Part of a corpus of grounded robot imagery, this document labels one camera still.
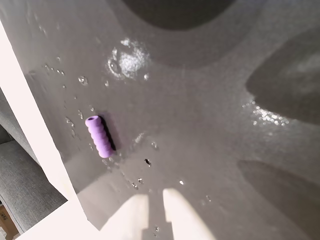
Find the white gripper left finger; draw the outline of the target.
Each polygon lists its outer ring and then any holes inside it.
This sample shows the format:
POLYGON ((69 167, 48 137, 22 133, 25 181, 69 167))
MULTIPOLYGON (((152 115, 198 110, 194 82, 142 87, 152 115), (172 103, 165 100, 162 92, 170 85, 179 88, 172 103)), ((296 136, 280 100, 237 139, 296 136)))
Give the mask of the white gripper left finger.
POLYGON ((141 240, 149 228, 149 197, 135 194, 107 220, 100 230, 104 240, 141 240))

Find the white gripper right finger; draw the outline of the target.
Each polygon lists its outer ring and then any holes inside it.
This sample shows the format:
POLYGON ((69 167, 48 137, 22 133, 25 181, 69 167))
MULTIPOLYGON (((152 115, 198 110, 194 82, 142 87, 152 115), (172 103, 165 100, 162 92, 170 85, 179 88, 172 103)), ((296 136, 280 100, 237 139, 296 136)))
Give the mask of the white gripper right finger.
POLYGON ((215 240, 200 215, 189 201, 176 189, 163 190, 165 220, 171 223, 175 240, 215 240))

